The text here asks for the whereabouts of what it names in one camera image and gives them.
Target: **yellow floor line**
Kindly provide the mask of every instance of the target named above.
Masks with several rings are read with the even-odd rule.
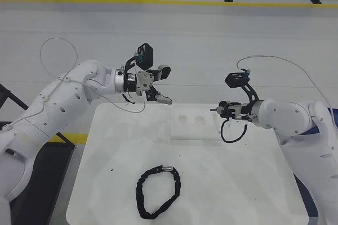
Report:
[[[161,0],[0,0],[0,2],[52,2],[52,3],[133,3],[167,5],[203,5],[203,6],[250,6],[250,7],[312,7],[338,8],[338,4],[312,3],[256,3],[256,2],[202,2],[202,1],[161,1]]]
[[[83,133],[63,133],[63,135],[74,144],[85,145],[88,139],[88,134]],[[49,142],[64,143],[64,141],[57,135],[53,136]]]

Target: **floor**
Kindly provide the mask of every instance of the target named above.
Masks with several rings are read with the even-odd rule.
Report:
[[[237,71],[235,63],[243,57],[280,56],[301,65],[338,108],[337,8],[0,2],[0,82],[27,104],[53,80],[39,60],[42,43],[52,37],[70,40],[79,62],[94,59],[117,68],[148,42],[154,48],[154,67],[172,67],[157,88],[177,103],[246,102],[241,90],[226,86],[226,75]],[[53,74],[66,72],[73,57],[63,42],[43,48],[43,61]],[[259,58],[241,65],[251,69],[251,84],[261,99],[323,100],[305,74],[286,62]],[[123,102],[121,96],[109,97]],[[95,107],[103,102],[94,101],[64,132],[88,133]],[[6,103],[0,120],[22,113]],[[83,149],[75,150],[50,224],[67,224],[66,207]]]

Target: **white cable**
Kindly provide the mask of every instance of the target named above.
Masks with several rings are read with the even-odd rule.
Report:
[[[329,109],[330,109],[330,112],[331,112],[331,118],[332,118],[332,122],[333,122],[333,125],[336,129],[336,132],[337,132],[337,136],[338,136],[338,127],[335,123],[335,120],[334,120],[334,112],[333,112],[333,109],[332,109],[332,106],[330,105],[328,99],[324,96],[324,94],[322,93],[322,91],[318,88],[318,86],[315,84],[315,82],[313,81],[313,79],[309,76],[309,74],[301,67],[299,66],[298,64],[290,61],[290,60],[287,60],[285,58],[281,58],[281,57],[278,57],[278,56],[270,56],[270,55],[253,55],[253,56],[248,56],[248,57],[245,57],[245,58],[242,58],[240,59],[238,62],[237,62],[237,68],[239,70],[242,70],[242,68],[239,68],[238,64],[243,61],[243,60],[246,60],[246,59],[251,59],[251,58],[261,58],[261,57],[270,57],[270,58],[276,58],[276,59],[280,59],[280,60],[284,60],[284,61],[287,61],[295,66],[297,66],[299,69],[301,69],[305,75],[308,77],[308,79],[311,81],[311,83],[315,86],[315,88],[318,90],[318,92],[322,95],[322,97],[324,98],[325,102],[327,103]]]
[[[135,64],[135,74],[137,74],[137,71],[136,71],[136,61],[135,61],[135,60],[134,60],[134,64]],[[81,84],[81,85],[83,85],[83,86],[85,86],[85,87],[90,88],[95,94],[97,94],[98,96],[100,96],[100,97],[102,97],[102,98],[108,100],[111,104],[113,104],[113,105],[114,105],[115,107],[117,107],[118,109],[121,109],[121,110],[123,110],[123,111],[125,111],[125,112],[128,112],[128,113],[141,113],[141,112],[143,112],[143,111],[145,110],[145,107],[146,107],[145,100],[146,100],[146,99],[145,99],[145,97],[143,96],[143,91],[141,90],[141,85],[140,85],[140,83],[139,83],[138,77],[136,77],[136,80],[137,80],[137,83],[138,83],[140,92],[142,93],[141,95],[142,95],[142,97],[143,97],[143,99],[144,99],[144,107],[143,107],[143,109],[141,109],[140,111],[130,111],[130,110],[121,108],[120,106],[116,105],[114,102],[112,102],[112,101],[111,101],[110,99],[108,99],[107,97],[98,94],[98,93],[95,91],[95,89],[92,88],[92,87],[91,87],[90,85],[88,85],[88,84],[84,84],[84,83],[79,82],[79,81],[77,81],[77,80],[70,80],[70,82],[79,83],[79,84]]]
[[[76,57],[75,57],[75,63],[74,63],[74,65],[73,65],[73,67],[72,67],[72,68],[71,68],[71,69],[63,76],[62,79],[58,79],[57,77],[55,77],[55,79],[60,80],[60,82],[59,82],[59,83],[55,86],[55,88],[49,93],[49,95],[47,96],[47,98],[45,98],[45,99],[43,100],[43,106],[42,106],[42,108],[41,108],[41,110],[40,110],[39,112],[36,112],[36,113],[34,113],[34,114],[32,114],[32,115],[29,115],[29,116],[22,117],[22,118],[20,118],[19,120],[15,121],[15,122],[12,122],[11,124],[6,125],[5,128],[3,127],[3,129],[0,130],[0,133],[10,130],[10,129],[12,128],[13,125],[17,124],[18,122],[20,122],[20,121],[22,121],[22,120],[31,118],[31,117],[33,117],[33,116],[36,116],[36,115],[39,115],[40,113],[42,113],[42,112],[44,111],[44,109],[45,109],[45,102],[47,102],[47,101],[49,100],[50,96],[55,92],[55,90],[58,88],[58,86],[60,86],[60,84],[63,82],[64,78],[65,78],[65,77],[66,77],[66,76],[67,76],[67,75],[75,68],[75,66],[76,66],[76,64],[77,64],[77,62],[78,62],[78,52],[77,52],[77,49],[75,48],[75,46],[74,46],[71,42],[69,42],[68,40],[66,40],[66,39],[64,39],[64,38],[50,38],[50,39],[46,40],[46,41],[41,45],[41,48],[40,48],[40,62],[41,62],[41,65],[43,66],[45,72],[46,72],[49,76],[54,77],[54,76],[46,69],[45,64],[44,64],[44,62],[43,62],[43,60],[42,60],[42,50],[43,50],[44,45],[45,45],[48,41],[53,40],[53,39],[60,39],[60,40],[66,41],[66,42],[68,42],[68,43],[73,47],[73,49],[75,50],[75,55],[76,55]]]

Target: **white table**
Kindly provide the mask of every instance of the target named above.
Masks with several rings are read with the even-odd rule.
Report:
[[[126,107],[140,110],[142,105]],[[249,124],[241,141],[226,144],[170,139],[170,125],[171,106],[147,104],[144,112],[130,114],[109,103],[100,105],[66,213],[69,224],[308,223],[295,179],[271,130]],[[232,132],[240,134],[242,125],[232,126],[237,129]],[[180,197],[156,220],[145,220],[137,211],[136,183],[158,165],[179,171]],[[143,192],[146,210],[153,213],[174,194],[172,175],[151,175]]]

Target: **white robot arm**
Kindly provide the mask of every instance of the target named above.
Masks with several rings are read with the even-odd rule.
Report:
[[[212,111],[222,118],[246,120],[264,129],[273,129],[293,173],[314,200],[318,224],[338,225],[338,130],[328,108],[322,102],[260,101],[248,84],[249,72],[229,74],[225,82],[230,88],[243,88],[250,103],[223,101]],[[315,126],[319,133],[303,134]]]
[[[146,71],[131,74],[128,73],[130,66],[115,69],[96,61],[82,62],[49,84],[18,120],[3,128],[0,132],[0,225],[11,224],[9,202],[27,186],[38,151],[64,129],[64,124],[82,115],[92,100],[125,92],[141,96],[145,91],[147,101],[172,103],[153,87],[154,82],[168,77],[170,67],[148,70],[153,65],[153,49],[148,44],[143,46],[127,65],[134,62]],[[107,76],[109,84],[105,86]]]

